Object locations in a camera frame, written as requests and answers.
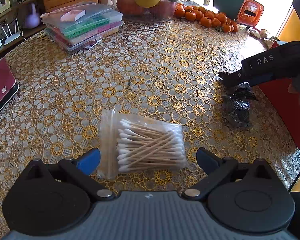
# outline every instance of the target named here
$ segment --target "black plastic bag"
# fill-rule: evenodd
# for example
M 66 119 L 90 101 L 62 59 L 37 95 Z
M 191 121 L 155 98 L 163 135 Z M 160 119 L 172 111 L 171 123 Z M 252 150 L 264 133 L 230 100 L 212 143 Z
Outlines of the black plastic bag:
M 257 100 L 250 85 L 245 82 L 227 90 L 222 96 L 226 104 L 226 120 L 232 127 L 247 128 L 252 124 L 249 120 L 250 100 Z

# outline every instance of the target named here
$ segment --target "white cable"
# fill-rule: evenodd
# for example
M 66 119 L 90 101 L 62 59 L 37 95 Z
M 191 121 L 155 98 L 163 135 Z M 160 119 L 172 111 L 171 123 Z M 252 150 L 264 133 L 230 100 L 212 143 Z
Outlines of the white cable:
M 23 30 L 21 30 L 21 35 L 22 35 L 22 37 L 23 37 L 25 40 L 27 40 L 27 39 L 23 36 Z

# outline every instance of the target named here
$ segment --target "lace tablecloth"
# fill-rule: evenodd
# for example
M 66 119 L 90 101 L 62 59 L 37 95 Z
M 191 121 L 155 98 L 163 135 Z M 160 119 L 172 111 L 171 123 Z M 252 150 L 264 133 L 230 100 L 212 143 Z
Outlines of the lace tablecloth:
M 218 72 L 235 71 L 242 59 L 263 51 L 244 30 L 219 33 L 178 20 L 126 23 L 72 56 L 42 35 L 6 55 L 20 91 L 0 114 L 0 237 L 9 231 L 2 201 L 24 167 L 35 157 L 55 163 L 98 147 L 102 108 L 181 124 L 189 161 L 177 172 L 98 179 L 115 192 L 185 190 L 205 177 L 196 164 L 198 147 L 240 162 L 266 158 L 286 187 L 300 171 L 300 150 L 258 87 L 252 128 L 230 129 L 223 119 Z

